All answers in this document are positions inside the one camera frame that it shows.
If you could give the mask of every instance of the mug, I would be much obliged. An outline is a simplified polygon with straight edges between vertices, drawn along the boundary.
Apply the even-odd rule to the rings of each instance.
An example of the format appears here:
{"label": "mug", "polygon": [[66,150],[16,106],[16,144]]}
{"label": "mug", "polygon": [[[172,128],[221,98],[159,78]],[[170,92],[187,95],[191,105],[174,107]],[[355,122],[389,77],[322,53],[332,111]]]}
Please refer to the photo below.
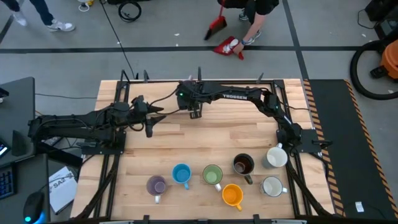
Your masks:
{"label": "mug", "polygon": [[220,182],[223,178],[223,171],[218,165],[208,165],[203,170],[203,179],[207,184],[214,185],[217,191],[221,191]]}
{"label": "mug", "polygon": [[270,176],[260,183],[260,192],[270,197],[278,197],[282,193],[287,193],[287,189],[277,177]]}
{"label": "mug", "polygon": [[173,168],[172,177],[178,184],[183,184],[189,190],[188,180],[191,179],[191,168],[186,164],[177,164]]}
{"label": "mug", "polygon": [[243,175],[248,184],[253,184],[253,180],[249,175],[254,169],[254,161],[251,156],[245,153],[235,156],[232,168],[236,173]]}
{"label": "mug", "polygon": [[227,205],[235,206],[240,212],[242,207],[240,203],[243,200],[243,191],[236,184],[228,184],[223,190],[223,200]]}
{"label": "mug", "polygon": [[287,163],[287,154],[282,149],[282,144],[278,143],[276,147],[268,150],[267,154],[262,158],[262,166],[266,169],[282,167]]}
{"label": "mug", "polygon": [[166,191],[166,180],[159,175],[154,175],[147,181],[147,191],[155,196],[155,203],[160,203],[160,196]]}

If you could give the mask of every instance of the sticker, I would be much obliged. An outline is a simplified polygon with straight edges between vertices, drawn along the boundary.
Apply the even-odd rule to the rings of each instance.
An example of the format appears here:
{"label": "sticker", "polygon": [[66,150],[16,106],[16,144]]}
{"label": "sticker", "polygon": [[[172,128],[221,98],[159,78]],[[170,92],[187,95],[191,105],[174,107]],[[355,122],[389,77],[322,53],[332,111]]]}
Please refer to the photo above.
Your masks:
{"label": "sticker", "polygon": [[357,212],[364,212],[365,210],[363,209],[362,202],[355,202],[355,207]]}

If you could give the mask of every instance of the paper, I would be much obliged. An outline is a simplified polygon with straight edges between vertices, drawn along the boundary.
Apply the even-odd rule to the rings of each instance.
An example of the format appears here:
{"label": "paper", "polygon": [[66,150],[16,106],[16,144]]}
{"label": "paper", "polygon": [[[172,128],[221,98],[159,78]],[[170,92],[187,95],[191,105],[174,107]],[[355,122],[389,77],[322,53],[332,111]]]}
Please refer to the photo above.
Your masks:
{"label": "paper", "polygon": [[77,182],[67,167],[49,178],[50,204],[55,213],[68,205],[76,195]]}
{"label": "paper", "polygon": [[362,202],[355,202],[355,207],[357,212],[364,212],[365,210],[363,209]]}

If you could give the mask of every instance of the sneaker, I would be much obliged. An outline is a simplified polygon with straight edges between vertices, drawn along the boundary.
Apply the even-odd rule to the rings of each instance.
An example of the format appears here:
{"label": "sneaker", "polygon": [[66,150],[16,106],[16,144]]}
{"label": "sneaker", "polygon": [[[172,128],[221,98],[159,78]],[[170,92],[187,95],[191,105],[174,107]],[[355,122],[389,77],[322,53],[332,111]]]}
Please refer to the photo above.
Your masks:
{"label": "sneaker", "polygon": [[76,27],[68,22],[60,22],[56,19],[52,20],[52,25],[51,26],[47,26],[50,30],[50,32],[55,32],[55,31],[64,31],[64,32],[70,32],[72,30],[74,30]]}
{"label": "sneaker", "polygon": [[26,21],[25,15],[22,13],[22,11],[19,11],[19,12],[12,12],[12,15],[14,16],[14,19],[15,19],[21,26],[27,26],[27,21]]}
{"label": "sneaker", "polygon": [[256,34],[254,34],[250,39],[246,42],[245,45],[251,45],[254,43],[254,41],[261,35],[261,30],[258,30]]}
{"label": "sneaker", "polygon": [[248,16],[244,13],[244,9],[242,9],[242,12],[239,14],[239,20],[240,21],[248,21],[249,20]]}

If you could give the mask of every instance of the keyboard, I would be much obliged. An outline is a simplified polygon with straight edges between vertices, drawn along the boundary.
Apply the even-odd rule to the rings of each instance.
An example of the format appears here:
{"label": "keyboard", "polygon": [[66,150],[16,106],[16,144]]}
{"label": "keyboard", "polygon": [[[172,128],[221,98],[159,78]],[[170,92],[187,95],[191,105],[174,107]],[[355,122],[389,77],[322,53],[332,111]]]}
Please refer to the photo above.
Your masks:
{"label": "keyboard", "polygon": [[0,200],[17,193],[14,166],[0,168]]}

